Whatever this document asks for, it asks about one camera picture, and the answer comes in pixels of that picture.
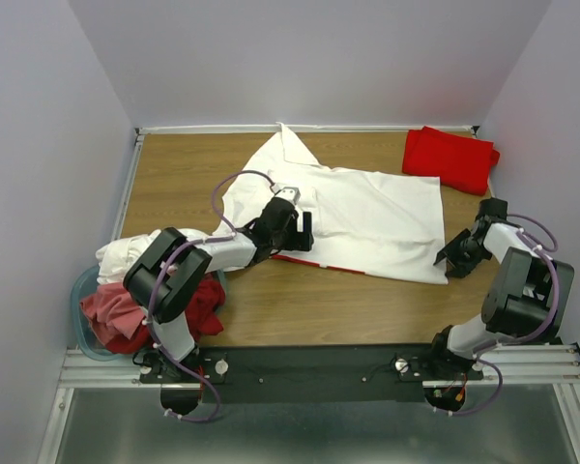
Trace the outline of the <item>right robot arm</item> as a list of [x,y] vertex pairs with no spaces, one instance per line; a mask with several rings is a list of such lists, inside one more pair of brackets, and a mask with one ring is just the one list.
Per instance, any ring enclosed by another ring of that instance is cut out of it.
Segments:
[[446,276],[464,278],[492,258],[499,269],[478,316],[437,333],[425,355],[427,371],[445,379],[468,371],[500,346],[556,337],[574,280],[574,268],[553,254],[559,244],[539,221],[513,214],[498,198],[479,202],[473,226],[462,230],[435,257]]

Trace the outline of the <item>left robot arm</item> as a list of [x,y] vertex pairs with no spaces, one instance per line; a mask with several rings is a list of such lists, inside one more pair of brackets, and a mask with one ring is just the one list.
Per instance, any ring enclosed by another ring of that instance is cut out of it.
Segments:
[[282,251],[310,251],[311,213],[299,213],[300,192],[283,188],[259,217],[227,236],[189,240],[174,227],[163,229],[127,270],[124,288],[145,314],[144,321],[163,353],[162,371],[186,381],[195,368],[195,341],[185,311],[205,276],[255,266]]

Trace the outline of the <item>white printed t-shirt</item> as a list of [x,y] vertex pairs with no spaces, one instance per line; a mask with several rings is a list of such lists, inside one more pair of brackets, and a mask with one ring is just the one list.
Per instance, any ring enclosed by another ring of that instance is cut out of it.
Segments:
[[222,196],[229,233],[260,215],[272,198],[270,184],[299,190],[299,212],[312,215],[309,252],[279,256],[301,264],[391,279],[446,284],[440,182],[319,163],[302,140],[282,126],[248,160]]

